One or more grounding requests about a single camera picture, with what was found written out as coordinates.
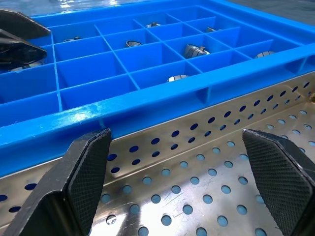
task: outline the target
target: round hole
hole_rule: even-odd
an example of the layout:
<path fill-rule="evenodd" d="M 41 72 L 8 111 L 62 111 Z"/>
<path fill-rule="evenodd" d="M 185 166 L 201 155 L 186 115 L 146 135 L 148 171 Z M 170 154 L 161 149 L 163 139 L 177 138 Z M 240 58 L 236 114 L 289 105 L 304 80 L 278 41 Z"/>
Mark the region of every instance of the round hole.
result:
<path fill-rule="evenodd" d="M 142 180 L 142 182 L 143 182 L 144 184 L 146 184 L 146 185 L 149 185 L 149 184 L 151 184 L 152 179 L 151 179 L 150 177 L 144 177 L 143 180 Z"/>
<path fill-rule="evenodd" d="M 9 212 L 11 212 L 11 213 L 16 213 L 16 212 L 18 212 L 20 209 L 21 209 L 20 206 L 13 206 L 13 207 L 11 207 L 11 208 L 9 209 Z"/>
<path fill-rule="evenodd" d="M 192 143 L 193 141 L 195 141 L 195 137 L 192 137 L 188 140 L 188 143 Z"/>
<path fill-rule="evenodd" d="M 307 82 L 307 83 L 303 86 L 303 88 L 306 88 L 309 84 L 310 84 L 310 82 Z"/>
<path fill-rule="evenodd" d="M 233 167 L 233 163 L 230 162 L 230 161 L 225 161 L 224 165 L 225 165 L 227 168 L 232 168 L 232 167 Z"/>
<path fill-rule="evenodd" d="M 123 187 L 123 193 L 128 194 L 128 193 L 131 193 L 131 191 L 132 191 L 132 188 L 131 188 L 130 185 L 125 185 L 125 186 Z"/>
<path fill-rule="evenodd" d="M 293 132 L 294 134 L 301 134 L 301 132 L 298 131 L 298 130 L 296 130 L 296 129 L 293 129 L 292 132 Z"/>
<path fill-rule="evenodd" d="M 285 121 L 284 121 L 283 119 L 279 119 L 279 120 L 278 120 L 278 123 L 279 123 L 279 124 L 285 124 Z"/>
<path fill-rule="evenodd" d="M 245 108 L 246 108 L 246 106 L 242 106 L 242 107 L 240 108 L 240 112 L 242 112 L 243 110 L 245 110 Z"/>
<path fill-rule="evenodd" d="M 106 223 L 108 225 L 113 225 L 115 222 L 116 222 L 117 218 L 115 215 L 109 215 L 107 218 L 106 218 Z"/>
<path fill-rule="evenodd" d="M 231 114 L 231 112 L 228 111 L 228 112 L 226 112 L 226 113 L 224 114 L 224 117 L 227 118 L 230 114 Z"/>
<path fill-rule="evenodd" d="M 198 124 L 196 123 L 196 124 L 193 124 L 191 127 L 190 127 L 190 130 L 194 130 L 195 128 L 197 128 L 198 127 Z"/>
<path fill-rule="evenodd" d="M 0 195 L 0 202 L 4 202 L 8 197 L 6 195 Z"/>
<path fill-rule="evenodd" d="M 35 189 L 37 183 L 29 183 L 28 185 L 26 185 L 24 188 L 28 191 L 31 191 L 33 189 Z"/>
<path fill-rule="evenodd" d="M 178 130 L 175 130 L 173 133 L 172 133 L 172 137 L 176 137 L 177 135 L 179 135 L 179 131 Z"/>
<path fill-rule="evenodd" d="M 257 106 L 259 103 L 260 103 L 260 101 L 257 100 L 257 101 L 254 103 L 254 107 Z"/>
<path fill-rule="evenodd" d="M 216 176 L 217 175 L 217 171 L 215 169 L 209 169 L 208 170 L 208 174 L 211 176 Z"/>
<path fill-rule="evenodd" d="M 172 223 L 172 219 L 168 215 L 165 215 L 162 217 L 161 222 L 163 225 L 169 226 Z"/>
<path fill-rule="evenodd" d="M 212 197 L 208 194 L 203 195 L 202 200 L 205 204 L 211 204 L 213 201 Z"/>
<path fill-rule="evenodd" d="M 242 160 L 248 160 L 248 156 L 246 154 L 240 154 L 240 158 Z"/>
<path fill-rule="evenodd" d="M 283 95 L 285 95 L 285 91 L 283 91 L 282 93 L 280 93 L 280 97 L 282 97 Z"/>
<path fill-rule="evenodd" d="M 162 175 L 163 176 L 170 176 L 171 175 L 171 171 L 169 169 L 164 169 L 164 170 L 162 170 Z"/>
<path fill-rule="evenodd" d="M 267 236 L 267 234 L 263 229 L 257 228 L 255 229 L 255 236 Z"/>
<path fill-rule="evenodd" d="M 130 152 L 136 152 L 136 151 L 138 151 L 138 149 L 139 149 L 138 146 L 132 146 L 132 147 L 129 149 L 129 151 L 130 151 Z"/>
<path fill-rule="evenodd" d="M 268 129 L 274 129 L 274 126 L 273 126 L 273 125 L 268 124 L 268 125 L 267 125 L 267 128 L 268 128 Z"/>
<path fill-rule="evenodd" d="M 221 187 L 221 191 L 222 191 L 222 193 L 229 194 L 229 193 L 231 192 L 231 189 L 230 189 L 229 186 L 223 185 L 223 186 Z"/>
<path fill-rule="evenodd" d="M 221 152 L 221 150 L 220 150 L 219 148 L 217 148 L 217 147 L 214 147 L 214 148 L 212 149 L 212 151 L 213 151 L 213 153 L 215 153 L 215 154 L 219 154 L 219 153 Z"/>
<path fill-rule="evenodd" d="M 229 147 L 234 147 L 235 146 L 235 143 L 233 143 L 232 141 L 228 141 L 226 143 Z"/>
<path fill-rule="evenodd" d="M 113 160 L 115 160 L 116 157 L 117 157 L 116 154 L 110 154 L 110 155 L 108 155 L 107 160 L 108 161 L 113 161 Z"/>
<path fill-rule="evenodd" d="M 174 185 L 172 187 L 172 193 L 179 194 L 181 192 L 180 186 Z"/>
<path fill-rule="evenodd" d="M 179 165 L 183 169 L 186 169 L 188 167 L 188 163 L 186 161 L 182 161 Z"/>
<path fill-rule="evenodd" d="M 248 184 L 248 180 L 245 177 L 239 177 L 238 181 L 242 184 L 242 185 L 246 185 Z"/>
<path fill-rule="evenodd" d="M 205 137 L 209 136 L 210 134 L 211 134 L 211 131 L 207 131 L 207 132 L 205 133 Z"/>
<path fill-rule="evenodd" d="M 104 194 L 101 198 L 100 201 L 102 203 L 108 203 L 110 201 L 110 195 L 109 194 Z"/>
<path fill-rule="evenodd" d="M 171 150 L 175 150 L 176 148 L 178 148 L 178 144 L 174 144 L 173 146 L 171 146 Z"/>
<path fill-rule="evenodd" d="M 190 182 L 193 184 L 193 185 L 197 185 L 199 184 L 199 179 L 197 177 L 191 177 L 190 178 Z"/>
<path fill-rule="evenodd" d="M 199 227 L 199 228 L 196 230 L 196 235 L 197 235 L 197 236 L 207 236 L 208 233 L 207 233 L 207 231 L 206 231 L 203 227 Z"/>
<path fill-rule="evenodd" d="M 154 195 L 151 197 L 151 201 L 152 201 L 154 204 L 158 204 L 158 203 L 161 201 L 161 197 L 160 197 L 158 194 L 154 194 Z"/>
<path fill-rule="evenodd" d="M 304 127 L 305 127 L 306 129 L 312 129 L 312 127 L 311 127 L 309 124 L 304 124 Z"/>
<path fill-rule="evenodd" d="M 138 214 L 140 211 L 140 207 L 137 204 L 134 204 L 130 207 L 130 213 L 132 214 Z"/>
<path fill-rule="evenodd" d="M 256 202 L 259 204 L 265 204 L 263 198 L 260 195 L 256 195 Z"/>
<path fill-rule="evenodd" d="M 155 151 L 152 153 L 152 157 L 157 157 L 159 155 L 159 151 Z"/>
<path fill-rule="evenodd" d="M 224 124 L 224 125 L 222 125 L 221 127 L 220 127 L 220 130 L 222 131 L 222 130 L 224 130 L 226 128 L 226 125 Z"/>
<path fill-rule="evenodd" d="M 198 154 L 198 155 L 196 156 L 196 158 L 197 158 L 198 161 L 203 161 L 203 160 L 205 159 L 205 156 L 202 155 L 202 154 Z"/>
<path fill-rule="evenodd" d="M 183 206 L 183 212 L 186 214 L 186 215 L 190 215 L 192 214 L 192 207 L 190 205 L 185 205 Z"/>
<path fill-rule="evenodd" d="M 138 165 L 140 163 L 140 159 L 135 159 L 133 162 L 132 162 L 132 165 Z"/>
<path fill-rule="evenodd" d="M 110 172 L 114 174 L 114 173 L 117 173 L 119 170 L 120 170 L 119 167 L 114 167 L 114 168 L 111 169 Z"/>
<path fill-rule="evenodd" d="M 154 145 L 154 144 L 157 144 L 159 142 L 159 138 L 155 138 L 151 141 L 151 144 Z"/>
<path fill-rule="evenodd" d="M 244 207 L 243 205 L 238 205 L 238 206 L 236 207 L 236 210 L 237 210 L 237 212 L 238 212 L 239 214 L 241 214 L 241 215 L 246 215 L 246 214 L 247 214 L 247 209 L 246 209 L 246 207 Z"/>
<path fill-rule="evenodd" d="M 208 123 L 211 124 L 213 121 L 215 121 L 215 119 L 216 119 L 216 118 L 211 117 L 211 118 L 208 120 Z"/>
<path fill-rule="evenodd" d="M 138 235 L 139 236 L 148 236 L 149 235 L 149 230 L 147 227 L 141 227 L 139 230 L 138 230 Z"/>
<path fill-rule="evenodd" d="M 223 215 L 220 215 L 220 216 L 218 217 L 217 221 L 218 221 L 218 224 L 219 224 L 220 226 L 222 226 L 222 227 L 225 227 L 225 226 L 227 226 L 227 224 L 228 224 L 227 218 L 224 217 Z"/>
<path fill-rule="evenodd" d="M 269 102 L 274 96 L 271 95 L 270 97 L 268 97 L 267 102 Z"/>

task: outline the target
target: blue plastic tray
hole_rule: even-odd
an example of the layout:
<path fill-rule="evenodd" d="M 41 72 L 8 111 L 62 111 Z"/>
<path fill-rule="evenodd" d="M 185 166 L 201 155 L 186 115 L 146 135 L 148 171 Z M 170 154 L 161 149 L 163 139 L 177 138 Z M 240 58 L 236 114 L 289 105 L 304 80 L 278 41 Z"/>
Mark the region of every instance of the blue plastic tray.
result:
<path fill-rule="evenodd" d="M 117 138 L 315 69 L 314 27 L 225 1 L 35 19 L 52 31 L 32 40 L 47 50 L 46 64 L 0 74 L 0 177 L 62 156 L 91 130 L 110 127 Z M 145 28 L 152 22 L 162 26 Z M 125 48 L 127 40 L 143 45 Z M 188 43 L 211 54 L 185 59 Z M 264 51 L 276 53 L 254 59 Z M 167 83 L 179 74 L 190 77 Z"/>

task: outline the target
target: blue floor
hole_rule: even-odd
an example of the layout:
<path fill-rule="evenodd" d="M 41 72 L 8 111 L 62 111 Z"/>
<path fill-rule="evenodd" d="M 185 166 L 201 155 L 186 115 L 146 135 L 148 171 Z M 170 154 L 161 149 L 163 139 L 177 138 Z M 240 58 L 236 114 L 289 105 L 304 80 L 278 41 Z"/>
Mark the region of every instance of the blue floor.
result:
<path fill-rule="evenodd" d="M 112 6 L 143 0 L 2 0 L 1 8 L 27 15 L 48 14 L 77 9 Z M 254 9 L 315 25 L 315 0 L 231 0 Z"/>

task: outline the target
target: black gripper pad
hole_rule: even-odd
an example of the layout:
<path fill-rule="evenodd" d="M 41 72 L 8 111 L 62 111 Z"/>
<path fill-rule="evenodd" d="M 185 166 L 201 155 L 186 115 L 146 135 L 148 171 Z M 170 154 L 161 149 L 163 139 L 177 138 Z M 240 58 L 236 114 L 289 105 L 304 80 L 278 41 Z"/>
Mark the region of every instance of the black gripper pad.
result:
<path fill-rule="evenodd" d="M 245 129 L 257 188 L 284 236 L 313 236 L 315 164 L 290 140 Z"/>

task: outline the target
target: stainless steel tray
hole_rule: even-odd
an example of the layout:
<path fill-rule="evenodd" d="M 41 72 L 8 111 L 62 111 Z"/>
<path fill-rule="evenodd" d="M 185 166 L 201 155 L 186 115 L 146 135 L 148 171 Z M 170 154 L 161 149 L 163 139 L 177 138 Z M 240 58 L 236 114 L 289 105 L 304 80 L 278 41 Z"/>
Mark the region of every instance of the stainless steel tray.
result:
<path fill-rule="evenodd" d="M 314 91 L 312 72 L 114 140 L 91 235 L 281 236 L 241 132 L 288 137 L 315 161 Z M 0 233 L 29 195 L 25 185 L 57 161 L 0 179 L 10 196 L 0 202 Z"/>

